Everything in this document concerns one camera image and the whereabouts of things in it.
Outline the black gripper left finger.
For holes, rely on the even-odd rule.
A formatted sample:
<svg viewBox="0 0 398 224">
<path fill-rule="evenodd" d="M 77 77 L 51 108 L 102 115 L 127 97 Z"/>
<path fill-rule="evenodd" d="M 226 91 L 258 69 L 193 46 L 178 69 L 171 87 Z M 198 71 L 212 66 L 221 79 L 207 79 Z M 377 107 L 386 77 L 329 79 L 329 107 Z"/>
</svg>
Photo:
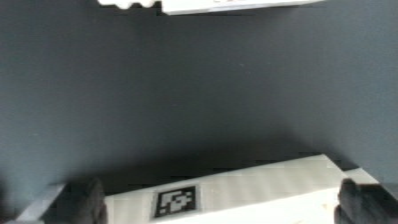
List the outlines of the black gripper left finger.
<svg viewBox="0 0 398 224">
<path fill-rule="evenodd" d="M 97 178 L 52 184 L 19 218 L 19 224 L 109 224 L 106 191 Z"/>
</svg>

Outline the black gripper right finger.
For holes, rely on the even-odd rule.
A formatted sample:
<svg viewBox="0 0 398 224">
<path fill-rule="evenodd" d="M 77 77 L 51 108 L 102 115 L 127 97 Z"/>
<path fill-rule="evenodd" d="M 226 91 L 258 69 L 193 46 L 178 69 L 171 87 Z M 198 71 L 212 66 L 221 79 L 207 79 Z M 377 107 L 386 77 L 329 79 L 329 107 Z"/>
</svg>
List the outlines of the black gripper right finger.
<svg viewBox="0 0 398 224">
<path fill-rule="evenodd" d="M 381 184 L 342 181 L 335 224 L 398 224 L 398 199 Z"/>
</svg>

